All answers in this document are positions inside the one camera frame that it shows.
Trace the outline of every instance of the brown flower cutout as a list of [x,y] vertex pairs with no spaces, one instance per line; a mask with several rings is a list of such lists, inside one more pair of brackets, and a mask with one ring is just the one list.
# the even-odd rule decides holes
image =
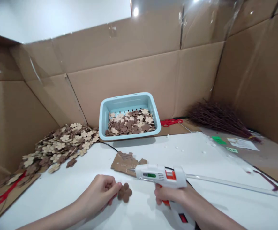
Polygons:
[[128,183],[125,183],[120,191],[117,193],[117,199],[123,200],[124,203],[128,203],[129,197],[132,195],[132,190],[129,188]]

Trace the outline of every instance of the plastic basket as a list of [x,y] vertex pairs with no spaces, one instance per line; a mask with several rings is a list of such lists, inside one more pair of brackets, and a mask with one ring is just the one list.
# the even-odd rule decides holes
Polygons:
[[[147,133],[129,134],[129,135],[122,135],[122,136],[105,135],[105,131],[108,129],[109,113],[115,113],[115,114],[122,113],[125,115],[125,113],[129,111],[139,110],[139,109],[149,110],[149,112],[153,115],[153,120],[154,120],[156,130]],[[103,100],[101,103],[99,134],[100,134],[100,138],[103,140],[111,141],[111,140],[122,140],[122,139],[152,136],[158,134],[160,130],[161,130],[161,124],[160,124],[158,111],[156,108],[154,98],[150,93],[143,92],[143,93],[123,95],[118,97],[111,97]]]

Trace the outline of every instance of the cardboard fold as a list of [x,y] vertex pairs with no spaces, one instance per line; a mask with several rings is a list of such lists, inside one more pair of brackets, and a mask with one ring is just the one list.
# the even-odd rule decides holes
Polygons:
[[184,6],[182,49],[224,41],[233,16],[233,1],[188,1]]

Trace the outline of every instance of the paper note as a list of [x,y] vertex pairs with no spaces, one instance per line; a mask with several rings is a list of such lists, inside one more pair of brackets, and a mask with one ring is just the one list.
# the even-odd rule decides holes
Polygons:
[[212,138],[218,143],[218,144],[223,144],[223,145],[227,145],[225,141],[222,140],[221,137],[218,136],[212,136]]
[[252,150],[259,151],[259,149],[256,148],[256,146],[251,141],[246,141],[239,138],[227,138],[227,140],[233,146],[243,148],[243,149],[252,149]]
[[228,151],[233,152],[233,153],[239,153],[237,149],[229,148],[226,147]]

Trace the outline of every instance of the right hand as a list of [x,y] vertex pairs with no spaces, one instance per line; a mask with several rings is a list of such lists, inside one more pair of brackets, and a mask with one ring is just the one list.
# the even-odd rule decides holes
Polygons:
[[180,189],[160,187],[159,184],[156,184],[154,193],[156,196],[157,205],[161,205],[163,200],[171,200],[179,204],[183,204],[185,199],[199,196],[199,194],[189,184],[187,187]]

